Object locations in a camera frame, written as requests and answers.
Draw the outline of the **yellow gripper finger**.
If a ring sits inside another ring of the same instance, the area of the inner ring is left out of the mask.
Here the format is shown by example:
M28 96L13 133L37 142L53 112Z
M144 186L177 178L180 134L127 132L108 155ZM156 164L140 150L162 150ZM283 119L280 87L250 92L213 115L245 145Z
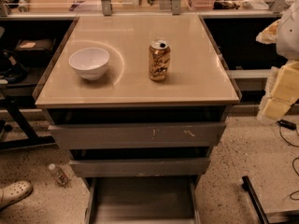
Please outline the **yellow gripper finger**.
M287 61L280 68L272 66L264 90L257 119L281 120L299 99L299 62Z
M256 41L262 44L275 44L277 42L277 30L279 20L272 22L256 36Z

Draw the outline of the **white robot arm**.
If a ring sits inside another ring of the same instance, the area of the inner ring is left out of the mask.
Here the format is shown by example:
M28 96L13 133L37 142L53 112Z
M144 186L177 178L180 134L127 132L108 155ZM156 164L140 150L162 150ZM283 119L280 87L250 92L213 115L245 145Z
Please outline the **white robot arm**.
M260 43L275 44L277 54L287 62L271 67L258 119L276 122L299 100L299 0L295 0L282 17L256 36Z

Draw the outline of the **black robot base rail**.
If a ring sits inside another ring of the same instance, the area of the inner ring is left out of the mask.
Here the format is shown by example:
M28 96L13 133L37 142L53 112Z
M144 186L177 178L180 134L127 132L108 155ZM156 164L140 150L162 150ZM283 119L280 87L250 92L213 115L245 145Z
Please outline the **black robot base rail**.
M298 210L265 213L249 177L245 175L242 180L242 189L249 194L261 224L299 224Z

